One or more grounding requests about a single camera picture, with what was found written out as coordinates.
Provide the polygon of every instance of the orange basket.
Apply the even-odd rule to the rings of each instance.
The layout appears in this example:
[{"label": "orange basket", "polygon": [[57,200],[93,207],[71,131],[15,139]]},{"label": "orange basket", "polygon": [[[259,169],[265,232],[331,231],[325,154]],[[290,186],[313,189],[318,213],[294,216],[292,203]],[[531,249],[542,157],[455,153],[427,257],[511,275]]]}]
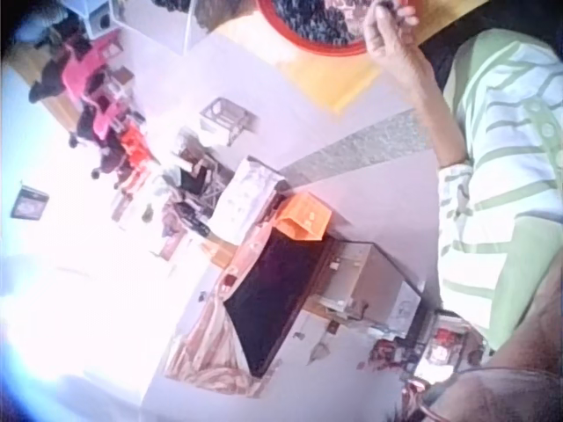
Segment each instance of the orange basket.
[{"label": "orange basket", "polygon": [[332,214],[317,198],[302,192],[280,205],[274,227],[293,240],[322,240]]}]

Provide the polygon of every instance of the gray speckled floor strip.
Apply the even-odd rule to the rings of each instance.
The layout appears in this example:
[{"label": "gray speckled floor strip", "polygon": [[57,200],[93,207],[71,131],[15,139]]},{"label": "gray speckled floor strip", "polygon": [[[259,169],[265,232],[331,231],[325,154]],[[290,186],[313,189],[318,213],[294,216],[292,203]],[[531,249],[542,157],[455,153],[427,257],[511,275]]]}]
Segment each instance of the gray speckled floor strip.
[{"label": "gray speckled floor strip", "polygon": [[427,149],[414,111],[380,121],[281,169],[292,187],[361,169]]}]

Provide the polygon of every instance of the worker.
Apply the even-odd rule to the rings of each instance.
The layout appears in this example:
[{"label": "worker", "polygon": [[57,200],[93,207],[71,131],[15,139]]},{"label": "worker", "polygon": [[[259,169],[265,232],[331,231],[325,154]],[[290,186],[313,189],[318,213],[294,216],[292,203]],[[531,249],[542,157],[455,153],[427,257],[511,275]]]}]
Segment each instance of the worker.
[{"label": "worker", "polygon": [[441,418],[425,420],[560,420],[550,388],[555,379],[557,396],[563,63],[541,41],[486,31],[459,48],[442,94],[414,44],[418,23],[412,6],[391,11],[374,2],[367,49],[394,76],[435,152],[443,307],[497,351],[488,367],[514,369],[460,377],[463,388],[439,400]]}]

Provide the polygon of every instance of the table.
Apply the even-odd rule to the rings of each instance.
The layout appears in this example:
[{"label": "table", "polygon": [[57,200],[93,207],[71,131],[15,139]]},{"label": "table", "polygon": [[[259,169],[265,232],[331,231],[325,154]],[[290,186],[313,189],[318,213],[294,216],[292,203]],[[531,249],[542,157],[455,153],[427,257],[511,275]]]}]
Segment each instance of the table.
[{"label": "table", "polygon": [[[427,40],[486,1],[412,0],[420,16],[417,42]],[[366,54],[324,57],[301,50],[268,24],[253,0],[243,0],[238,16],[217,31],[276,67],[313,102],[333,113],[342,113],[381,73]]]}]

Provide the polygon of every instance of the picture frame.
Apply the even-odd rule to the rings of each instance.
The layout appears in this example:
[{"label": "picture frame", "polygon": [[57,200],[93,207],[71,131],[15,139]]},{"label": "picture frame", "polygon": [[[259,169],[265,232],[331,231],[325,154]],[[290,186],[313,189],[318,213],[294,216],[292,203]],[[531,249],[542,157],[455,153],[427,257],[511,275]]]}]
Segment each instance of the picture frame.
[{"label": "picture frame", "polygon": [[38,221],[43,216],[49,195],[29,186],[21,186],[11,209],[11,218]]}]

